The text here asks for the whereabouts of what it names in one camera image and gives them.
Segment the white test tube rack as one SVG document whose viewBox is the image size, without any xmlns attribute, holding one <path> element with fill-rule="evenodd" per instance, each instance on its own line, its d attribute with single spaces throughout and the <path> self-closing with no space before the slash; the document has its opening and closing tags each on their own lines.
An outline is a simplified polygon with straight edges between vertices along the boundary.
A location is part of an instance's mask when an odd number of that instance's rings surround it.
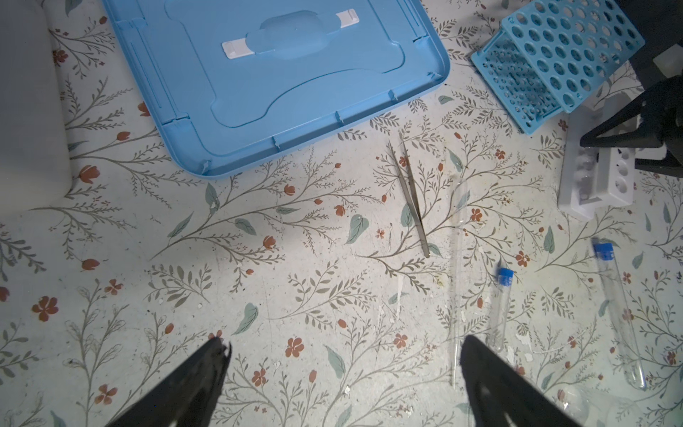
<svg viewBox="0 0 683 427">
<path fill-rule="evenodd" d="M 619 112 L 631 99 L 626 94 L 608 98 L 596 110 L 581 106 L 569 115 L 565 158 L 558 188 L 558 208 L 589 222 L 595 211 L 633 203 L 635 161 L 661 160 L 665 147 L 656 149 L 583 148 L 580 140 L 594 127 Z"/>
</svg>

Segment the long blue-capped test tube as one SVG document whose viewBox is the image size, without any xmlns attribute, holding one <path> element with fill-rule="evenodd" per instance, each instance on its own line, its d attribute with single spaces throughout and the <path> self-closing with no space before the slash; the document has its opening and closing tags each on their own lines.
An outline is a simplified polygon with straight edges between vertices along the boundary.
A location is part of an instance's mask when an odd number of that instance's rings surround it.
<svg viewBox="0 0 683 427">
<path fill-rule="evenodd" d="M 604 239 L 592 240 L 598 274 L 605 295 L 602 313 L 608 313 L 615 333 L 616 350 L 621 356 L 621 367 L 627 383 L 645 391 L 647 380 L 642 357 L 633 327 L 632 311 L 628 305 L 621 274 L 615 257 L 614 245 Z"/>
</svg>

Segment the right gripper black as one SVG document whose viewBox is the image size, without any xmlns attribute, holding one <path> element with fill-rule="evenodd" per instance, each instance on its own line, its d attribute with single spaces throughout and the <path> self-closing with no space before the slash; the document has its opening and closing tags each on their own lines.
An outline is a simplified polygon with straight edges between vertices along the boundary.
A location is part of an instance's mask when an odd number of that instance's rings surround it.
<svg viewBox="0 0 683 427">
<path fill-rule="evenodd" d="M 682 42 L 682 0 L 617 0 L 617 3 L 645 40 L 645 46 L 630 59 L 645 91 L 586 133 L 580 140 L 580 146 L 655 149 L 665 145 L 667 149 L 681 149 L 682 76 L 665 80 L 654 58 Z M 635 130 L 608 135 L 617 126 L 636 117 L 640 117 L 640 123 Z M 653 174 L 683 177 L 683 165 L 672 154 L 660 160 L 637 158 L 635 168 Z"/>
</svg>

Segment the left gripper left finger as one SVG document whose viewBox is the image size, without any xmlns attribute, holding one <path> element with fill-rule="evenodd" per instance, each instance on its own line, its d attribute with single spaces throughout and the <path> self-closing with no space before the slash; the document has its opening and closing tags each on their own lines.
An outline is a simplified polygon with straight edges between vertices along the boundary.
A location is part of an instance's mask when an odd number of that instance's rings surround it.
<svg viewBox="0 0 683 427">
<path fill-rule="evenodd" d="M 229 343 L 210 339 L 110 425 L 210 425 L 231 355 Z"/>
</svg>

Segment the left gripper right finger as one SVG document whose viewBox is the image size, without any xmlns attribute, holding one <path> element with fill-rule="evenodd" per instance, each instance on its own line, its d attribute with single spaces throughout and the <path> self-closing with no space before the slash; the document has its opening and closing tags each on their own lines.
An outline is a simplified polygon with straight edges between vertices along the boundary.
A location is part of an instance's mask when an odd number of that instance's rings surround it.
<svg viewBox="0 0 683 427">
<path fill-rule="evenodd" d="M 477 426 L 576 426 L 476 336 L 466 336 L 460 367 Z"/>
</svg>

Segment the small blue-capped test tube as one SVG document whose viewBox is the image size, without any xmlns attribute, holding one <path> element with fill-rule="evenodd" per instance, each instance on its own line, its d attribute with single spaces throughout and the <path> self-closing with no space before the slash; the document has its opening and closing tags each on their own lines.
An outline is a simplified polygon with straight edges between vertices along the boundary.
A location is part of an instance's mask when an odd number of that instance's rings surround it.
<svg viewBox="0 0 683 427">
<path fill-rule="evenodd" d="M 513 279 L 514 271 L 501 267 L 491 295 L 487 345 L 495 352 L 503 350 Z"/>
</svg>

